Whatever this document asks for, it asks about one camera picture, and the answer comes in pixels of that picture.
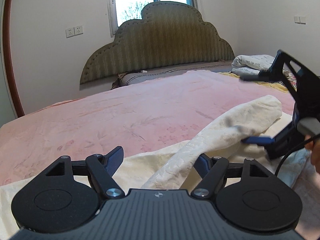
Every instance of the gray plastic component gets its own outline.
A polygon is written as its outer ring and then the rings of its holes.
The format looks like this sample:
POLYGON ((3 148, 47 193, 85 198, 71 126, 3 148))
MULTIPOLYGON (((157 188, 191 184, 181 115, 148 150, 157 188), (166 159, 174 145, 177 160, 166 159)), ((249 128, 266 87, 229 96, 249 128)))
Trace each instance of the gray plastic component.
POLYGON ((298 122, 297 130, 303 135, 318 135, 320 133, 320 122, 313 117, 303 118, 298 122))
POLYGON ((11 240, 302 240, 294 230, 254 235, 226 223, 212 203, 185 190, 132 189, 122 199, 107 200, 87 224, 65 233, 20 230, 11 240))

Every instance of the silver bolt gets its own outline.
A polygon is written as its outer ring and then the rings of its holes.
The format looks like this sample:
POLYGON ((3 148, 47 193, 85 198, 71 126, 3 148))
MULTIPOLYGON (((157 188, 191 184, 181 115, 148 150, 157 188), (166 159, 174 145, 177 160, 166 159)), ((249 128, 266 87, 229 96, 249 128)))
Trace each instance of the silver bolt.
POLYGON ((121 195, 121 190, 119 190, 118 188, 110 188, 106 191, 106 194, 109 196, 109 197, 118 197, 121 195))
POLYGON ((193 193, 198 197, 205 197, 209 195, 209 191, 205 188, 197 188, 193 193))

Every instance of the person's hand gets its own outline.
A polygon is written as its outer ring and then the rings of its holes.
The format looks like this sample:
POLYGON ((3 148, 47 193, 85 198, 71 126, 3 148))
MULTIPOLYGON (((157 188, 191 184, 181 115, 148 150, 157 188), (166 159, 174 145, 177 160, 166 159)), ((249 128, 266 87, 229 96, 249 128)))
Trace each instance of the person's hand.
POLYGON ((320 140, 316 143, 310 142, 305 145, 307 150, 311 150, 311 164, 316 167, 316 172, 320 174, 320 140))

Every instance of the headboard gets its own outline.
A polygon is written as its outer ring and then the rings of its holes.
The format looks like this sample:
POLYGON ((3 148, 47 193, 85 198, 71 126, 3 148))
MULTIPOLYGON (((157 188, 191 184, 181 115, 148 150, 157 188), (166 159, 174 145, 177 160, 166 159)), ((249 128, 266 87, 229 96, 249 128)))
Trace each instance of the headboard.
POLYGON ((122 72, 235 57, 229 43, 190 5, 153 2, 141 14, 142 20, 124 22, 114 41, 89 57, 80 84, 122 72))

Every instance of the white switch plate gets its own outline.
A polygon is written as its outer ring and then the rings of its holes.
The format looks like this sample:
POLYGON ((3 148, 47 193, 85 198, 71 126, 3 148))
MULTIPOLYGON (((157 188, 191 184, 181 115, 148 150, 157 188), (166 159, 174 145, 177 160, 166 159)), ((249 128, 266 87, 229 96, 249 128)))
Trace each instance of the white switch plate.
POLYGON ((72 37, 72 36, 75 36, 74 28, 66 29, 66 37, 69 38, 69 37, 72 37))
POLYGON ((300 16, 299 18, 300 18, 300 23, 301 23, 301 24, 306 24, 306 17, 300 16))
POLYGON ((81 26, 75 27, 75 35, 83 34, 83 28, 81 26))
POLYGON ((300 17, 299 16, 294 16, 294 22, 295 23, 300 23, 300 17))

